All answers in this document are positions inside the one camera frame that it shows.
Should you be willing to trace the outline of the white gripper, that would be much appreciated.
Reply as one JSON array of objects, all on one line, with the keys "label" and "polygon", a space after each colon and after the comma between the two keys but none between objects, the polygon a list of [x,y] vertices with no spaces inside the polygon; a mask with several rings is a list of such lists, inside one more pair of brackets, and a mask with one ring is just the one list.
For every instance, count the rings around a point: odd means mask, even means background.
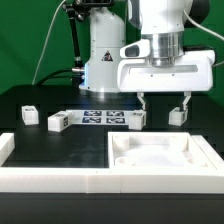
[{"label": "white gripper", "polygon": [[138,92],[137,98],[146,110],[143,92],[184,92],[180,110],[186,111],[193,91],[208,91],[213,86],[213,50],[185,51],[172,65],[153,65],[149,58],[149,41],[142,39],[123,47],[118,65],[117,85],[121,92]]}]

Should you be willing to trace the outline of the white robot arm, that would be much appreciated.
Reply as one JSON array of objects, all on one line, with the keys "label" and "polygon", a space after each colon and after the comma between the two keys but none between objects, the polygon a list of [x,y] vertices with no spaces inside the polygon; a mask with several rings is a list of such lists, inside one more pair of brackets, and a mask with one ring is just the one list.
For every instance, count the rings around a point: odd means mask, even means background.
[{"label": "white robot arm", "polygon": [[122,24],[103,7],[91,10],[91,56],[80,90],[98,97],[149,92],[194,91],[213,86],[215,52],[183,45],[184,30],[199,26],[210,10],[209,0],[127,0],[128,21],[140,38],[124,44]]}]

